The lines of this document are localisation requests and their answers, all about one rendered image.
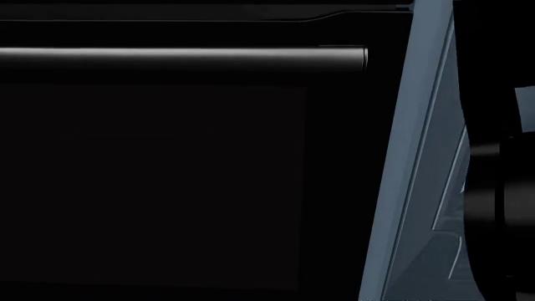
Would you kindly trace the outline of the grey-blue cabinet side panel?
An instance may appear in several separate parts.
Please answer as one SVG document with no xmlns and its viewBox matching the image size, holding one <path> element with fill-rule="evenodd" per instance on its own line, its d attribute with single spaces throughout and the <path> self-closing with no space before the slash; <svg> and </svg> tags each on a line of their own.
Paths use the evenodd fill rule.
<svg viewBox="0 0 535 301">
<path fill-rule="evenodd" d="M 483 301 L 463 237 L 469 139 L 452 4 L 412 5 L 360 300 Z"/>
</svg>

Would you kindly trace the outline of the black oven door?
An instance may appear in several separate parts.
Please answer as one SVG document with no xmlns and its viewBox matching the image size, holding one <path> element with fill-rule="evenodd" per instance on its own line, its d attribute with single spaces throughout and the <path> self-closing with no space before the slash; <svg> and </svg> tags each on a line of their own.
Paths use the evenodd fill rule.
<svg viewBox="0 0 535 301">
<path fill-rule="evenodd" d="M 0 0 L 0 48 L 369 50 L 0 69 L 0 301 L 357 301 L 414 1 Z"/>
</svg>

